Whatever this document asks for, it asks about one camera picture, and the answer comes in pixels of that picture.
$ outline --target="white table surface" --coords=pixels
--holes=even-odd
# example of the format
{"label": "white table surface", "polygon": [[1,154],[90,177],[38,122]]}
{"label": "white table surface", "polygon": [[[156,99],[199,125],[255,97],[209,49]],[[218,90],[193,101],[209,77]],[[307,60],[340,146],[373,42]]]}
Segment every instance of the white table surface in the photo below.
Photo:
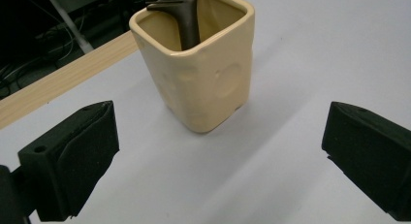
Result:
{"label": "white table surface", "polygon": [[113,100],[120,151],[67,223],[396,223],[321,140],[331,101],[411,129],[411,0],[247,1],[256,9],[250,98],[212,132],[173,116],[137,51],[1,130],[0,163],[14,170],[19,149]]}

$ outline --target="cream-colored cup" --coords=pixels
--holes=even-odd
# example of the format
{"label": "cream-colored cup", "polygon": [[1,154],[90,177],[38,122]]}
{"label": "cream-colored cup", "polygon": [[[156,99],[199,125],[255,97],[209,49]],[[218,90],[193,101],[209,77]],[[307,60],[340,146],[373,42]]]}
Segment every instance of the cream-colored cup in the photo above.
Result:
{"label": "cream-colored cup", "polygon": [[254,8],[198,0],[201,43],[181,51],[175,20],[143,9],[130,28],[164,102],[194,132],[208,132],[248,99]]}

